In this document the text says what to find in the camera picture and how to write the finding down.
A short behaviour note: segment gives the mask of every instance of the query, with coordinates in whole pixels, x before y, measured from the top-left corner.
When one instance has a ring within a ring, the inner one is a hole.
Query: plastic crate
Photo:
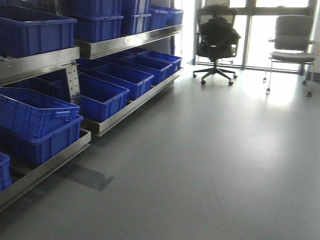
[[[129,49],[124,50],[125,53],[131,53],[131,54],[139,54],[142,53],[144,51],[146,51],[147,49],[141,48],[141,47],[132,47]]]
[[[76,62],[78,63],[78,67],[80,68],[80,70],[81,69],[91,70],[107,64],[106,62],[100,61],[98,59],[90,60],[82,57],[77,59]]]
[[[67,84],[64,80],[59,80],[51,83],[51,96],[56,99],[70,102],[70,93],[66,85]]]
[[[182,24],[184,16],[183,10],[153,5],[151,6],[151,9],[167,12],[165,20],[165,25],[167,26],[175,26]]]
[[[12,184],[10,179],[10,157],[0,152],[0,192]]]
[[[167,11],[151,9],[151,18],[149,20],[149,30],[163,29],[167,21]]]
[[[107,56],[100,57],[100,58],[98,58],[98,60],[103,61],[105,63],[118,64],[118,63],[121,63],[123,58],[129,57],[131,55],[132,54],[129,52],[119,51],[119,52],[116,52],[116,53],[113,53],[113,54],[110,54]]]
[[[133,35],[148,31],[150,17],[151,14],[125,15],[121,24],[121,33]]]
[[[71,15],[114,17],[121,15],[121,0],[69,0]]]
[[[128,56],[123,60],[125,62],[134,64],[134,66],[131,65],[130,67],[136,68],[140,71],[146,71],[147,73],[150,73],[150,74],[153,74],[152,72],[156,72],[157,78],[154,80],[152,84],[158,84],[159,82],[169,77],[171,74],[171,68],[173,67],[173,65],[169,62],[151,59],[149,57],[140,56],[140,55]]]
[[[0,146],[21,161],[38,167],[79,139],[82,119],[77,115],[74,120],[37,140],[26,139],[0,127]]]
[[[120,36],[123,16],[89,17],[73,15],[77,19],[74,27],[74,37],[89,43],[96,43]]]
[[[29,78],[22,81],[17,81],[13,83],[15,88],[24,88],[37,91],[38,93],[46,94],[51,96],[51,82],[40,79],[38,77]]]
[[[122,14],[139,15],[150,13],[151,0],[122,0]]]
[[[174,72],[178,71],[181,68],[182,57],[179,57],[179,56],[170,55],[170,54],[166,54],[158,51],[150,51],[150,50],[143,51],[139,55],[169,62],[173,64]]]
[[[14,58],[71,48],[75,19],[0,5],[0,52]]]
[[[96,78],[129,89],[130,92],[128,93],[127,98],[130,100],[135,100],[149,91],[154,78],[154,76],[149,73],[116,63],[109,63],[107,65],[94,68],[91,74]]]
[[[29,140],[74,120],[80,107],[27,88],[0,87],[0,126]]]
[[[95,78],[79,74],[81,114],[103,122],[126,106],[129,90]]]

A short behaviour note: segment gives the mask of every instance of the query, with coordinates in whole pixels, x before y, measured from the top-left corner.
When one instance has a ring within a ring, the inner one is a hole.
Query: shelf rack
[[[165,89],[167,86],[172,84],[173,81],[180,76],[182,71],[183,71],[183,68],[181,68],[180,70],[175,72],[173,75],[166,78],[164,81],[153,86],[145,94],[138,97],[136,100],[130,102],[127,106],[125,106],[123,109],[118,111],[116,114],[109,117],[107,120],[105,120],[103,122],[97,122],[97,121],[93,121],[91,119],[85,118],[81,122],[81,126],[84,129],[90,130],[92,134],[95,134],[95,135],[101,137],[103,134],[105,134],[107,131],[109,131],[112,127],[114,127],[116,124],[118,124],[124,118],[126,118],[128,115],[133,113],[141,105],[143,105],[148,100],[150,100],[153,96],[155,96],[156,94],[161,92],[163,89]]]
[[[80,106],[80,88],[76,63],[76,59],[80,56],[92,60],[171,37],[181,32],[182,25],[176,25],[96,43],[75,40],[74,43],[76,46],[72,48],[2,61],[0,62],[0,86],[65,69],[71,102]],[[104,122],[84,119],[81,122],[81,126],[88,130],[81,128],[80,138],[76,142],[39,167],[30,169],[22,163],[13,160],[11,169],[24,175],[24,177],[18,179],[10,187],[0,192],[0,211],[8,207],[58,168],[85,150],[90,145],[89,142],[92,133],[98,136],[105,134],[157,93],[172,84],[173,81],[180,76],[182,71],[183,69],[180,69],[158,85],[152,86],[151,90],[130,102],[126,107]]]
[[[181,33],[182,29],[182,25],[175,25],[95,43],[75,40],[75,44],[80,47],[80,55],[82,57],[93,60],[116,52],[138,47],[140,45],[148,44],[160,39],[171,37],[173,35]],[[81,122],[81,126],[91,131],[92,134],[101,137],[112,127],[114,127],[128,115],[133,113],[141,105],[150,100],[153,96],[158,94],[168,85],[172,84],[173,81],[180,76],[182,71],[183,69],[180,69],[158,85],[152,86],[152,89],[147,91],[136,100],[130,102],[126,107],[121,109],[113,116],[109,117],[107,120],[103,122],[96,122],[91,119],[85,118]]]
[[[76,65],[76,59],[79,57],[80,48],[75,46],[63,50],[2,61],[0,62],[0,86],[65,69],[71,102],[79,104],[80,89]],[[55,170],[85,150],[89,146],[90,140],[91,132],[81,129],[80,138],[76,142],[35,169],[31,169],[24,166],[23,163],[12,160],[10,165],[11,169],[24,175],[24,177],[18,179],[7,189],[0,192],[0,211],[8,207]]]

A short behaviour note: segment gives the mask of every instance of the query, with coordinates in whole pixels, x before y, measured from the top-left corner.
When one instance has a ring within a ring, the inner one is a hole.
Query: office chair
[[[222,58],[231,58],[237,55],[239,34],[233,29],[237,10],[221,5],[205,6],[197,10],[197,22],[199,32],[197,32],[196,54],[206,57],[213,62],[213,67],[193,71],[195,73],[206,73],[201,84],[206,84],[205,78],[220,74],[229,80],[229,86],[233,85],[231,78],[225,73],[233,74],[233,79],[237,78],[236,72],[217,68],[217,61]]]
[[[311,65],[310,84],[307,96],[312,96],[311,87],[314,79],[314,61],[316,59],[315,48],[311,47],[311,51],[307,52],[309,45],[315,44],[314,41],[310,41],[312,27],[313,18],[311,16],[281,15],[277,17],[275,21],[275,39],[271,39],[269,42],[274,43],[274,48],[280,51],[272,51],[269,54],[271,67],[266,94],[270,93],[273,63],[290,63]],[[268,68],[265,69],[264,83],[267,81],[267,72]],[[307,85],[307,81],[304,80],[302,84]]]

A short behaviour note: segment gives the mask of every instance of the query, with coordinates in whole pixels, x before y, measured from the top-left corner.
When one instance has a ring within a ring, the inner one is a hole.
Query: gray floor
[[[0,239],[319,240],[320,85],[192,68],[0,213]]]

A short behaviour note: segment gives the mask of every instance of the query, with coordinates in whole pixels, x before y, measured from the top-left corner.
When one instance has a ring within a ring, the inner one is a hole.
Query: metal shelf edge
[[[0,211],[8,207],[58,168],[62,167],[76,155],[89,147],[90,144],[88,143],[90,140],[91,132],[81,129],[80,138],[77,141],[32,170],[29,174],[16,181],[7,189],[0,192]]]
[[[182,29],[182,25],[175,25],[94,43],[75,39],[74,44],[80,47],[82,57],[92,60],[179,34]]]
[[[101,137],[103,134],[105,134],[107,131],[109,131],[112,127],[114,127],[116,124],[118,124],[124,118],[126,118],[128,115],[133,113],[141,105],[146,103],[148,100],[150,100],[152,97],[154,97],[160,91],[162,91],[164,88],[169,86],[175,79],[177,79],[181,75],[183,70],[184,70],[183,68],[179,69],[173,75],[169,76],[164,81],[162,81],[158,85],[154,86],[152,89],[147,91],[145,94],[143,94],[142,96],[140,96],[139,98],[137,98],[133,102],[129,103],[123,109],[121,109],[116,114],[112,115],[111,117],[109,117],[107,120],[105,120],[103,122],[97,122],[97,121],[85,118],[81,122],[82,128],[86,128],[89,131],[91,131],[92,134],[97,135],[98,137]]]
[[[0,86],[65,69],[80,58],[78,46],[0,62]]]

